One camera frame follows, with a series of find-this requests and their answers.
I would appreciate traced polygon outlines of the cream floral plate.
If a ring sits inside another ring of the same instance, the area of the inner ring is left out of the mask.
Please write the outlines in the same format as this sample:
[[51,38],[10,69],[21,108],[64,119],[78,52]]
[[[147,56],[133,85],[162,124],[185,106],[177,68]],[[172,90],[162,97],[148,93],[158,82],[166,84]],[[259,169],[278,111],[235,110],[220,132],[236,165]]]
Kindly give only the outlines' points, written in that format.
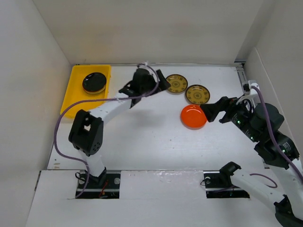
[[100,96],[102,94],[103,94],[102,92],[101,93],[87,93],[87,95],[89,95],[89,96]]

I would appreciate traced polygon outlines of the black plate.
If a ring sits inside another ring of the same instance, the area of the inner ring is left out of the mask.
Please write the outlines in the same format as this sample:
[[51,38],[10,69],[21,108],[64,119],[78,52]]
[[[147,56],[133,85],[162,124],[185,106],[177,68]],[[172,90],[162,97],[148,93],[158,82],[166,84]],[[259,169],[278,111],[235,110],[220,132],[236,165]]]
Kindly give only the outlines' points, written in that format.
[[88,91],[100,90],[106,86],[107,78],[103,73],[93,72],[88,74],[82,82],[82,87]]

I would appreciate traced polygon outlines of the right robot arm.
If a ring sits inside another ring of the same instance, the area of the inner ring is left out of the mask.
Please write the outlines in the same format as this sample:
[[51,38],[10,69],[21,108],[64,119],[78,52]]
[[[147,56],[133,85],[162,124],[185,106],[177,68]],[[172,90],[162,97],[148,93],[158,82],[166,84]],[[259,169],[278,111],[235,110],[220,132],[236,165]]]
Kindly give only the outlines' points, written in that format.
[[202,104],[200,107],[209,122],[213,122],[220,112],[225,112],[219,122],[232,122],[256,144],[255,151],[275,174],[284,193],[269,189],[234,162],[220,168],[220,183],[248,192],[274,212],[280,225],[301,227],[303,168],[294,142],[279,131],[284,117],[278,109],[268,103],[259,103],[249,110],[237,98],[226,96],[214,104]]

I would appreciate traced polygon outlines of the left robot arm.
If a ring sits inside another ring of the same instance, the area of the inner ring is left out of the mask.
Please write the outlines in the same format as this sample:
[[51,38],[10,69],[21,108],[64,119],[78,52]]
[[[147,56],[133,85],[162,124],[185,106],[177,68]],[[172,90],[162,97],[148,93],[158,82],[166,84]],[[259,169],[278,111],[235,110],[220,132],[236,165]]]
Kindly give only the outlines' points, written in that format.
[[159,82],[147,69],[138,68],[133,79],[120,89],[113,101],[107,101],[89,111],[79,110],[69,134],[69,142],[80,151],[89,170],[89,184],[101,187],[106,181],[107,170],[101,160],[104,126],[122,112],[140,102],[142,95],[154,95],[170,87],[161,70],[156,71]]

